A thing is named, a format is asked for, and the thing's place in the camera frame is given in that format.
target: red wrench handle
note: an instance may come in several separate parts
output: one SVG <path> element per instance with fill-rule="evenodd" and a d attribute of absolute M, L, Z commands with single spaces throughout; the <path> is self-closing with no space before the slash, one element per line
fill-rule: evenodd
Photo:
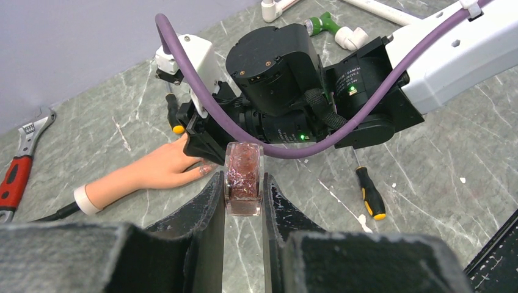
<path fill-rule="evenodd" d="M 27 186 L 32 156 L 14 157 L 0 185 L 0 210 L 16 211 Z"/>

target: wrench jaw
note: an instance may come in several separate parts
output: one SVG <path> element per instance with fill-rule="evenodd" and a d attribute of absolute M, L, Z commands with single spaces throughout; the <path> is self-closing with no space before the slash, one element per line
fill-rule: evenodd
<path fill-rule="evenodd" d="M 50 124 L 54 123 L 55 120 L 56 113 L 53 110 L 40 107 L 40 115 L 18 129 L 21 143 L 16 156 L 32 156 L 34 154 L 36 141 L 38 141 L 40 135 Z"/>
<path fill-rule="evenodd" d="M 15 212 L 13 211 L 0 211 L 0 224 L 12 222 L 14 215 Z"/>

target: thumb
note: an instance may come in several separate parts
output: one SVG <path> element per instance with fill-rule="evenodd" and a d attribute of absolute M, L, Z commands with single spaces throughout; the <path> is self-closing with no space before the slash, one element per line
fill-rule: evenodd
<path fill-rule="evenodd" d="M 196 167 L 192 170 L 185 171 L 180 174 L 175 174 L 173 183 L 175 186 L 182 186 L 187 183 L 191 183 L 195 180 L 203 178 L 205 175 L 211 173 L 213 170 L 217 168 L 217 164 L 206 164 L 203 166 Z"/>

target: prosthetic hand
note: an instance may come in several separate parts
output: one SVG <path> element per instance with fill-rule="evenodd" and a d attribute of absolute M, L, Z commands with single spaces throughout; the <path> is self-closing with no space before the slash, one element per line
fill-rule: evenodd
<path fill-rule="evenodd" d="M 187 135 L 152 151 L 138 161 L 120 168 L 74 191 L 81 210 L 92 215 L 139 189 L 170 189 L 200 179 L 214 170 L 216 164 L 203 164 L 187 170 L 202 160 L 187 157 L 183 148 Z"/>

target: mannequin hand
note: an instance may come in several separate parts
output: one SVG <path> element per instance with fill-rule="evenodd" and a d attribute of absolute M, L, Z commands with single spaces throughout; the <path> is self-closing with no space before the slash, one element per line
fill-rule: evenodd
<path fill-rule="evenodd" d="M 186 171 L 202 161 L 199 157 L 188 157 L 183 153 L 186 142 L 187 135 L 184 134 L 128 165 L 126 171 L 137 174 L 135 180 L 139 189 L 170 189 L 200 179 L 217 167 L 209 163 Z"/>

